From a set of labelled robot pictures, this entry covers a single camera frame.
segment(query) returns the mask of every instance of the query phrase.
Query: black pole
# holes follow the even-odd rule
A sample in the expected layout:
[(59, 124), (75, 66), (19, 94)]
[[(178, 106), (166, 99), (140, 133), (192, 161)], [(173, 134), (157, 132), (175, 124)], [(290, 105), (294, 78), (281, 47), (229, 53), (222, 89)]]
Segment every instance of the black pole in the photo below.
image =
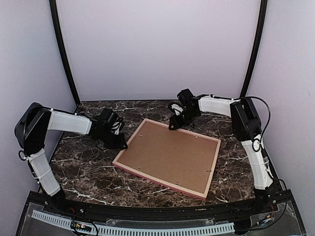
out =
[(78, 91), (75, 87), (75, 83), (73, 80), (73, 76), (72, 76), (70, 66), (69, 66), (69, 61), (68, 61), (67, 54), (65, 52), (64, 43), (63, 43), (63, 35), (61, 33), (61, 28), (60, 28), (60, 22), (59, 22), (58, 11), (57, 11), (57, 3), (56, 3), (56, 0), (49, 0), (49, 3), (50, 3), (51, 16), (53, 18), (55, 35), (56, 35), (56, 39), (57, 39), (57, 43), (58, 43), (58, 47), (59, 47), (59, 53), (61, 56), (61, 60), (63, 62), (63, 68), (65, 71), (65, 75), (67, 77), (67, 80), (68, 80), (75, 104), (79, 105), (80, 104), (79, 94), (78, 94)]
[(257, 23), (257, 29), (256, 29), (256, 35), (255, 35), (255, 40), (254, 40), (254, 45), (252, 47), (252, 54), (251, 54), (251, 59), (250, 63), (247, 68), (245, 80), (243, 83), (242, 91), (240, 97), (245, 97), (248, 87), (250, 86), (251, 78), (252, 78), (252, 73), (254, 71), (257, 55), (258, 55), (258, 50), (259, 50), (259, 45), (261, 41), (261, 35), (262, 35), (262, 30), (264, 27), (264, 22), (265, 22), (265, 16), (266, 16), (266, 10), (267, 10), (267, 1), (268, 0), (261, 0), (260, 3), (260, 10), (259, 10), (259, 17), (258, 17), (258, 23)]

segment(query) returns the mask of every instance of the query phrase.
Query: marble table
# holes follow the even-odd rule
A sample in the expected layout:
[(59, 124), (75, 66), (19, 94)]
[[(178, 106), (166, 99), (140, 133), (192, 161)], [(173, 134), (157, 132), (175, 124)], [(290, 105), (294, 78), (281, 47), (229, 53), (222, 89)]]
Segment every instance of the marble table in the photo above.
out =
[[(77, 113), (87, 117), (111, 108), (124, 118), (128, 140), (144, 118), (168, 123), (171, 101), (83, 102)], [(191, 207), (254, 198), (252, 170), (240, 142), (232, 135), (229, 117), (203, 114), (195, 128), (186, 129), (221, 139), (206, 200), (191, 197), (125, 172), (112, 165), (119, 150), (105, 149), (90, 136), (65, 133), (51, 160), (56, 179), (67, 199), (124, 207)]]

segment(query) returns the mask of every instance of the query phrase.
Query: robotic arm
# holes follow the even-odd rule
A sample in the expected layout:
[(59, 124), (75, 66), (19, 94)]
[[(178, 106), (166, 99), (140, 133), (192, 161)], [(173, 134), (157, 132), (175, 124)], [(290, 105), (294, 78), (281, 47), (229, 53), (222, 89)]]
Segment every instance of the robotic arm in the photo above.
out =
[(273, 183), (267, 152), (261, 139), (261, 120), (250, 98), (231, 99), (214, 95), (194, 96), (189, 89), (177, 95), (181, 104), (171, 103), (168, 108), (174, 113), (169, 129), (194, 125), (201, 112), (212, 112), (231, 117), (232, 131), (248, 155), (254, 177), (256, 208), (267, 201), (268, 188)]
[(104, 146), (109, 149), (126, 149), (125, 136), (119, 132), (123, 126), (123, 119), (111, 109), (105, 108), (99, 116), (89, 119), (33, 103), (16, 125), (14, 133), (23, 149), (20, 152), (24, 157), (20, 158), (28, 161), (33, 177), (57, 204), (62, 202), (60, 200), (64, 198), (64, 192), (55, 179), (45, 154), (47, 131), (88, 134), (104, 142)]

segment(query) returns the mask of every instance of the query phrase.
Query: white wall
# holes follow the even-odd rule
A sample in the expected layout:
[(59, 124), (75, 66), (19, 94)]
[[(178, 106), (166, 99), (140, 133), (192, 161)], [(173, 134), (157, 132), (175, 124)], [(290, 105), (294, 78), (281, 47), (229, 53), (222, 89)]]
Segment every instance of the white wall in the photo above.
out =
[[(0, 7), (0, 225), (15, 235), (30, 190), (37, 190), (14, 127), (28, 106), (73, 111), (75, 104), (57, 48), (48, 0), (7, 0)], [(48, 156), (60, 133), (47, 137)]]
[(180, 90), (236, 97), (259, 0), (60, 0), (81, 100), (176, 98)]
[(315, 235), (314, 42), (315, 1), (269, 1), (249, 90), (271, 107), (264, 142), (310, 235)]

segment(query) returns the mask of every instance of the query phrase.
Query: white backdrop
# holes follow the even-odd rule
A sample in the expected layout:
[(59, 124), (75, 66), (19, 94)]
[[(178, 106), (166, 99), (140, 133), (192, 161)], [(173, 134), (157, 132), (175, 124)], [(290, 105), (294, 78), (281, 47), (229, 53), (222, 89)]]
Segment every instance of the white backdrop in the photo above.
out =
[(259, 0), (60, 0), (80, 99), (239, 95)]

